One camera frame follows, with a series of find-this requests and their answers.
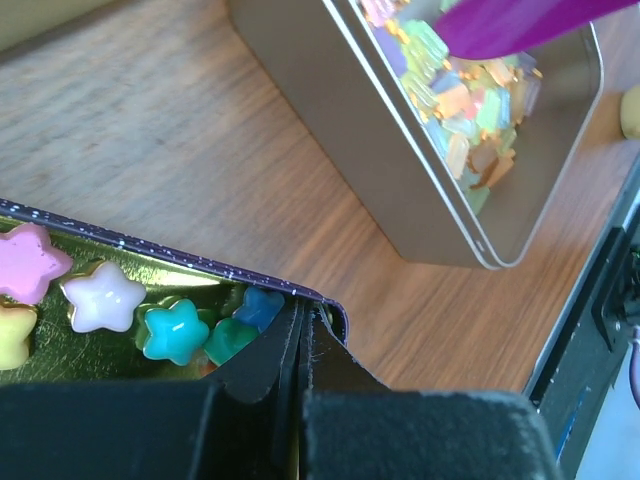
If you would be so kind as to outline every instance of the black device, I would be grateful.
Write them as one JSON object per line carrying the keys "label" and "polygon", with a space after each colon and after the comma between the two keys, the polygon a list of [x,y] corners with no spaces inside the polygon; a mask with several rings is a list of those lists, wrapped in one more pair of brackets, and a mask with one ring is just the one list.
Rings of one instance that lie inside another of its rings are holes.
{"label": "black device", "polygon": [[578,472],[632,329],[640,325],[639,192],[640,159],[525,388],[549,426],[566,478]]}
{"label": "black device", "polygon": [[0,478],[557,479],[542,419],[499,392],[392,392],[298,300],[199,381],[0,389]]}

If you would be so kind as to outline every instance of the silver tin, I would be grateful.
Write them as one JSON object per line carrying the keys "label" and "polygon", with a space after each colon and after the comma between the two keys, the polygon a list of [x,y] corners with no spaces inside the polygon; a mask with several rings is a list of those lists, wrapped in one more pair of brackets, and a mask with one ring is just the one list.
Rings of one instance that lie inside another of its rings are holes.
{"label": "silver tin", "polygon": [[[513,171],[476,217],[350,0],[228,0],[231,18],[302,121],[407,260],[516,265],[602,91],[592,25],[530,52],[544,73]],[[438,1],[402,16],[433,21]]]}

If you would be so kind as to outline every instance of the blue star button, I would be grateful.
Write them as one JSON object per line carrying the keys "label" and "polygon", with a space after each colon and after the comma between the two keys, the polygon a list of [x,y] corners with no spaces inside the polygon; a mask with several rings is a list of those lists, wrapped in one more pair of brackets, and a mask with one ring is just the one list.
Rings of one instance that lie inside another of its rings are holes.
{"label": "blue star button", "polygon": [[281,293],[266,293],[259,288],[249,287],[244,292],[242,306],[233,312],[233,318],[256,327],[262,333],[271,325],[283,306],[284,296]]}
{"label": "blue star button", "polygon": [[198,318],[191,300],[179,300],[170,308],[153,308],[144,315],[149,338],[142,353],[150,360],[171,360],[184,367],[209,337],[209,327]]}

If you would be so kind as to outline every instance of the yellow object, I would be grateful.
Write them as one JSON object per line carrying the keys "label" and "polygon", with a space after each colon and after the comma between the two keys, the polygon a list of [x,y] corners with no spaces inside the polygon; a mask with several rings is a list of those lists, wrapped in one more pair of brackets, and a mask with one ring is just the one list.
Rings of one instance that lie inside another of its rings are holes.
{"label": "yellow object", "polygon": [[640,85],[622,96],[620,126],[625,137],[640,140]]}
{"label": "yellow object", "polygon": [[50,30],[111,0],[0,0],[0,50]]}
{"label": "yellow object", "polygon": [[489,60],[484,64],[484,68],[501,87],[505,87],[513,81],[513,74],[511,73],[511,70],[501,58]]}
{"label": "yellow object", "polygon": [[443,118],[453,117],[471,103],[469,89],[463,83],[439,94],[436,97],[438,111]]}
{"label": "yellow object", "polygon": [[0,305],[0,370],[18,368],[29,358],[29,335],[36,326],[33,308]]}

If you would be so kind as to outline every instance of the white star button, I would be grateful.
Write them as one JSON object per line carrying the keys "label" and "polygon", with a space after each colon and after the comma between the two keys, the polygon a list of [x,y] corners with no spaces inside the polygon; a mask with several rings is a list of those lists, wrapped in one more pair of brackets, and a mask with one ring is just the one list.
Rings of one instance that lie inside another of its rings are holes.
{"label": "white star button", "polygon": [[129,280],[113,262],[101,263],[91,275],[67,280],[62,291],[71,302],[71,328],[77,333],[99,328],[126,332],[147,294],[144,285]]}

